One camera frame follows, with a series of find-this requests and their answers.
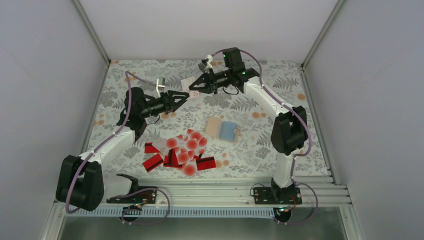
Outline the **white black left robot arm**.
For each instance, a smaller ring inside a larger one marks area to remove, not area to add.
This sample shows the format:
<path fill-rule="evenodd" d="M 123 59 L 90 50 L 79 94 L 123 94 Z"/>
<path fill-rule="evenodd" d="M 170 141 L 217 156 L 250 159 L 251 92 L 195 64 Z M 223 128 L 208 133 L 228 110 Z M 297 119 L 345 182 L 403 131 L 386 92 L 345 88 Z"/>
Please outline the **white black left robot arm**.
<path fill-rule="evenodd" d="M 143 135 L 147 118 L 175 112 L 189 96 L 187 92 L 168 90 L 153 97 L 140 87 L 129 89 L 117 130 L 86 152 L 64 158 L 55 199 L 66 207 L 86 211 L 93 211 L 102 201 L 116 197 L 134 202 L 139 197 L 138 181 L 125 174 L 105 178 L 106 167 Z"/>

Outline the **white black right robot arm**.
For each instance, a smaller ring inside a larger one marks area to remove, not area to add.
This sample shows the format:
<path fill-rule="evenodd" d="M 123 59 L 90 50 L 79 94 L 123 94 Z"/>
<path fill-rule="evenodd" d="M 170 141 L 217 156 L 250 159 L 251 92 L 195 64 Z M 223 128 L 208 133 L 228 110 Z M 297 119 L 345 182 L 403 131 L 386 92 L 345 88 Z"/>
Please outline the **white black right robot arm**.
<path fill-rule="evenodd" d="M 311 133 L 307 125 L 306 110 L 302 106 L 294 107 L 279 97 L 263 81 L 262 69 L 247 68 L 242 54 L 247 51 L 237 47 L 220 50 L 226 70 L 214 72 L 214 55 L 207 55 L 198 64 L 202 75 L 189 86 L 191 91 L 204 94 L 217 94 L 220 88 L 233 86 L 241 93 L 251 97 L 269 117 L 273 118 L 271 144 L 278 152 L 276 170 L 271 179 L 271 198 L 278 204 L 284 203 L 295 194 L 297 183 L 294 179 L 296 153 L 310 141 Z"/>

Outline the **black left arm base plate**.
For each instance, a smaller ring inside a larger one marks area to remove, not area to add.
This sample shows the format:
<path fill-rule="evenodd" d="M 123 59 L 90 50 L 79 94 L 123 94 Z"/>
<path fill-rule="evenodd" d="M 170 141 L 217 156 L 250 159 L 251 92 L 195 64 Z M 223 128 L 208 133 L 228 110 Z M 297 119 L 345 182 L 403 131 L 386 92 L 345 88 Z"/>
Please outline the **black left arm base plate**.
<path fill-rule="evenodd" d="M 108 204 L 154 204 L 157 188 L 140 185 L 139 179 L 119 173 L 104 182 L 103 199 Z"/>

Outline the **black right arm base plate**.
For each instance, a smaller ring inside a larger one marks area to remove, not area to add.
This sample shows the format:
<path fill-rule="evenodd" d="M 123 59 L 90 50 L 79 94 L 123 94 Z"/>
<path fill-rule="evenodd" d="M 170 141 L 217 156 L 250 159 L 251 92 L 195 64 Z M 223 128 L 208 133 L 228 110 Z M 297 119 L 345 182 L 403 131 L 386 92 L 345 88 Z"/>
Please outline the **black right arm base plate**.
<path fill-rule="evenodd" d="M 303 203 L 299 187 L 293 184 L 285 187 L 254 187 L 253 199 L 256 205 L 301 205 Z"/>

